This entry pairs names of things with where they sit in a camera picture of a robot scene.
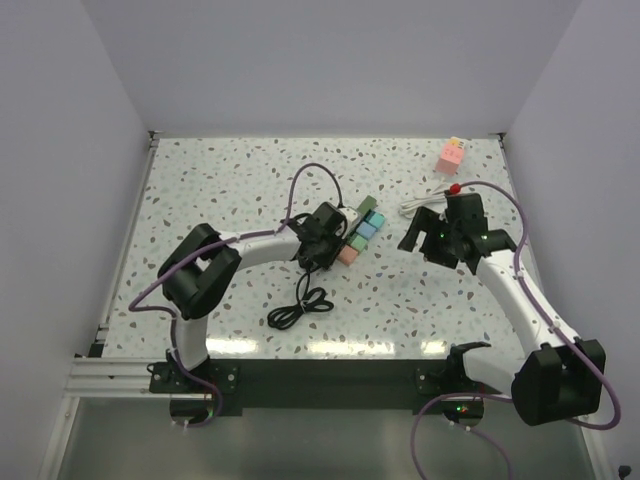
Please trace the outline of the teal plug cube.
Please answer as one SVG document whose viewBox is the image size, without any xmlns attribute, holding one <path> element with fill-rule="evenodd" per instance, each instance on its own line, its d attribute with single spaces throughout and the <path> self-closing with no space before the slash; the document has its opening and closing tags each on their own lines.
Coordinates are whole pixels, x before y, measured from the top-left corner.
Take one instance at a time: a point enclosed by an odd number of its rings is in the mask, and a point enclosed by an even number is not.
<svg viewBox="0 0 640 480">
<path fill-rule="evenodd" d="M 386 219 L 381 213 L 376 211 L 370 211 L 366 216 L 365 221 L 376 230 L 379 230 L 384 225 Z"/>
</svg>

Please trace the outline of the green power strip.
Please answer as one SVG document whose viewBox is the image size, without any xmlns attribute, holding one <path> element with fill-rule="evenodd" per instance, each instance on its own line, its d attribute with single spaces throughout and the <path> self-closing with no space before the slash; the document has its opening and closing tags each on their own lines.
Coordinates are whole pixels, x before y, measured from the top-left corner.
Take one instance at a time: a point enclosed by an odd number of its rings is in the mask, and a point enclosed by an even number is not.
<svg viewBox="0 0 640 480">
<path fill-rule="evenodd" d="M 377 200 L 372 196 L 367 196 L 357 207 L 361 216 L 366 216 L 377 207 Z"/>
</svg>

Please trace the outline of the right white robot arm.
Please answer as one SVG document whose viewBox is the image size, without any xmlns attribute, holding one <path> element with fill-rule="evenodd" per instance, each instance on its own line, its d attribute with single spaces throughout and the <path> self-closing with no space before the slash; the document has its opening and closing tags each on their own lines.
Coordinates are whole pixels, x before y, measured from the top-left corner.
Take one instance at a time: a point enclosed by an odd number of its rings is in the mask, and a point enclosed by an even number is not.
<svg viewBox="0 0 640 480">
<path fill-rule="evenodd" d="M 581 339 L 531 284 L 516 242 L 505 230 L 490 228 L 479 194 L 445 198 L 441 213 L 416 210 L 398 247 L 446 268 L 464 264 L 498 302 L 524 357 L 502 360 L 482 341 L 455 345 L 439 375 L 442 383 L 459 393 L 478 383 L 505 393 L 530 426 L 596 412 L 606 362 L 601 344 Z"/>
</svg>

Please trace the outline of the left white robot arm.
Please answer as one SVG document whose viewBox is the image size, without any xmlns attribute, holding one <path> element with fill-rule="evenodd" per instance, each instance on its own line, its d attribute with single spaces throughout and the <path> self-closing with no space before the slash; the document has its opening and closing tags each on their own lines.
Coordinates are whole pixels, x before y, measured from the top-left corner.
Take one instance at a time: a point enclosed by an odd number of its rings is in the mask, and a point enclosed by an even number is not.
<svg viewBox="0 0 640 480">
<path fill-rule="evenodd" d="M 314 212 L 284 220 L 272 232 L 218 232 L 196 226 L 158 271 L 162 294 L 178 310 L 171 327 L 173 382 L 185 392 L 207 380 L 207 317 L 239 271 L 294 261 L 303 269 L 327 269 L 361 215 L 351 207 L 322 203 Z"/>
</svg>

